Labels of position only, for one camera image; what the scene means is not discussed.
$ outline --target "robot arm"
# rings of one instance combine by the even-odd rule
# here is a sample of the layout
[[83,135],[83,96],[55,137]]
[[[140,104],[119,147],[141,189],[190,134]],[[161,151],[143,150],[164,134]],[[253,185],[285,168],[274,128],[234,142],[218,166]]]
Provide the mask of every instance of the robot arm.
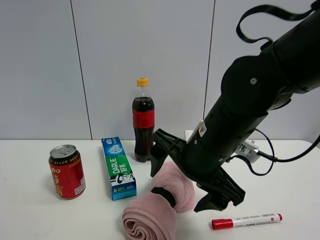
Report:
[[[221,165],[268,111],[287,105],[292,94],[320,86],[319,7],[318,0],[307,15],[314,12],[277,41],[267,38],[269,42],[258,56],[243,56],[233,62],[222,78],[221,96],[188,143],[161,129],[153,134],[151,176],[170,155],[188,178],[208,192],[195,207],[196,212],[222,211],[230,201],[236,206],[244,200],[245,191]],[[247,42],[255,42],[243,35],[239,25],[237,33]]]

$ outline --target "red marker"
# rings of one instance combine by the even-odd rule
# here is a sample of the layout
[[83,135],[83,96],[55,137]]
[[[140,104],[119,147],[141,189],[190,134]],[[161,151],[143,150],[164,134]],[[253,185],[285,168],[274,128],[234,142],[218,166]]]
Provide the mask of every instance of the red marker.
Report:
[[215,219],[212,220],[213,230],[230,229],[246,226],[255,226],[262,224],[275,224],[282,221],[282,215],[279,213],[262,214],[256,216],[245,216],[239,218],[229,219]]

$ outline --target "marker cap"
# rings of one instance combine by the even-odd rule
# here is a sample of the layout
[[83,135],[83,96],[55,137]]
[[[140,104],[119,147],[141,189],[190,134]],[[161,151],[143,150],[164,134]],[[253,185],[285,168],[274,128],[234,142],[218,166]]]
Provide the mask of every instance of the marker cap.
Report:
[[230,229],[234,227],[232,219],[215,219],[211,221],[213,230]]

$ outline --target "white wall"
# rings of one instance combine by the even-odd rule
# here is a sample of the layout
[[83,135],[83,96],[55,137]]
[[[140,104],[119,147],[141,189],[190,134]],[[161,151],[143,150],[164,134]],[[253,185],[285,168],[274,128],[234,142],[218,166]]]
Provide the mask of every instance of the white wall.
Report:
[[[236,35],[260,4],[302,13],[313,0],[216,0],[206,113],[233,60],[261,42]],[[150,79],[156,128],[182,137],[202,118],[214,0],[73,0],[93,139],[133,139],[136,78]],[[296,22],[266,14],[242,24],[277,39]],[[293,97],[259,126],[272,139],[313,141],[320,89]],[[0,139],[91,139],[69,0],[3,0],[0,6]]]
[[68,0],[1,1],[0,139],[91,139]]
[[75,26],[93,139],[134,139],[136,79],[149,78],[156,128],[202,118],[213,0],[77,0]]
[[[248,9],[272,4],[288,11],[303,13],[310,9],[314,0],[216,0],[212,33],[212,50],[209,67],[206,114],[220,96],[222,77],[232,62],[241,56],[258,55],[263,41],[248,44],[236,34],[236,26]],[[274,40],[295,26],[279,18],[258,13],[246,18],[241,28],[251,38],[272,37]],[[320,89],[303,95],[294,95],[286,107],[271,111],[259,125],[271,139],[303,139],[313,142],[320,133]],[[254,139],[263,139],[255,134]]]

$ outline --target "logo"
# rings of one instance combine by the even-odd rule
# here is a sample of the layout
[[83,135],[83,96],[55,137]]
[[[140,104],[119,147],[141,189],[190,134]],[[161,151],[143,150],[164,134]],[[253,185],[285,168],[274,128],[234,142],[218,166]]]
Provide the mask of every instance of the logo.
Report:
[[117,153],[120,153],[121,151],[122,151],[122,148],[119,147],[118,144],[113,145],[113,146],[109,149],[109,153],[112,153],[112,154],[117,154]]

